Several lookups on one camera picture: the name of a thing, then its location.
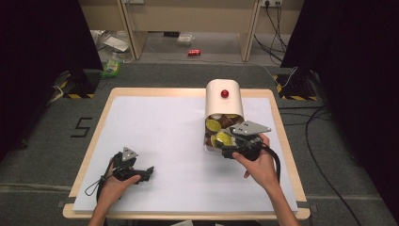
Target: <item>red ball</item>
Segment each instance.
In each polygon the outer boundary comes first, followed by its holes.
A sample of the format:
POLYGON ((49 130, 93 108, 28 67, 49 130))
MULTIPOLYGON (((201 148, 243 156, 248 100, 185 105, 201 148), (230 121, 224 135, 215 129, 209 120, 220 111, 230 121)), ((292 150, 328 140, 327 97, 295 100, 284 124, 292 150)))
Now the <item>red ball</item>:
POLYGON ((223 98, 228 98, 229 97, 229 92, 227 90, 223 89, 222 92, 220 93, 220 95, 223 98))

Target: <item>red object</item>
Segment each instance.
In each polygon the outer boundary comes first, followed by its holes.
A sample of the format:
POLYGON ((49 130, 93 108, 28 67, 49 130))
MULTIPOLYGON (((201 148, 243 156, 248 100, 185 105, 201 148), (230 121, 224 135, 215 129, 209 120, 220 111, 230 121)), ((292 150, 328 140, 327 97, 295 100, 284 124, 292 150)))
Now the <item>red object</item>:
POLYGON ((195 50, 189 50, 188 51, 188 56, 199 56, 200 55, 200 49, 195 49, 195 50))
POLYGON ((220 93, 220 95, 223 98, 228 98, 229 97, 229 92, 227 90, 223 89, 222 92, 220 93))

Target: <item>white paper sheet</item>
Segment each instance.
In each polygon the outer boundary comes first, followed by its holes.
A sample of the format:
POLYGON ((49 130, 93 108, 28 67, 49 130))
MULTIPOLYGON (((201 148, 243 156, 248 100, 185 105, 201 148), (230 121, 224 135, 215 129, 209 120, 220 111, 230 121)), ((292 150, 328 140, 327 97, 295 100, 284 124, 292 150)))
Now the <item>white paper sheet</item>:
MULTIPOLYGON (((280 184, 293 211, 295 195, 267 98, 243 98, 246 120, 272 128, 271 148, 281 161, 280 184)), ((110 212, 227 213, 272 212, 264 190, 232 159, 205 151, 204 97, 117 97, 109 110, 73 211, 90 212, 95 193, 85 189, 100 179, 109 159, 123 147, 139 154, 135 168, 155 166, 149 182, 126 190, 110 212)))
POLYGON ((126 51, 129 48, 129 44, 124 40, 116 39, 110 36, 107 40, 104 41, 104 44, 114 47, 122 52, 126 51))

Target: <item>green object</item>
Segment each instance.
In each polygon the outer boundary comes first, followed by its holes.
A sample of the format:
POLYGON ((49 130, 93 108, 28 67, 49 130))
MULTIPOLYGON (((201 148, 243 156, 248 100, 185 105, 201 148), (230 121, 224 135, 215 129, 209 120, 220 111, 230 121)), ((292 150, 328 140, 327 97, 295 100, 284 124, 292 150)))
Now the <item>green object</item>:
POLYGON ((100 73, 103 77, 116 77, 120 74, 120 62, 108 59, 104 66, 104 71, 100 73))

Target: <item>black curtain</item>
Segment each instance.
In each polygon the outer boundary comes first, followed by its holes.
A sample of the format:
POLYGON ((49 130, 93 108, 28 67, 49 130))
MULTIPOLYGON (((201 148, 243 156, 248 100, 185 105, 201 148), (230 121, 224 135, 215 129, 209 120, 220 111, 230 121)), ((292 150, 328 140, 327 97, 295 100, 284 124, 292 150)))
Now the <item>black curtain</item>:
POLYGON ((319 74, 327 105, 399 222, 399 3, 306 0, 282 67, 319 74))
POLYGON ((1 161, 28 135, 61 73, 102 63, 77 0, 6 1, 0 27, 1 161))

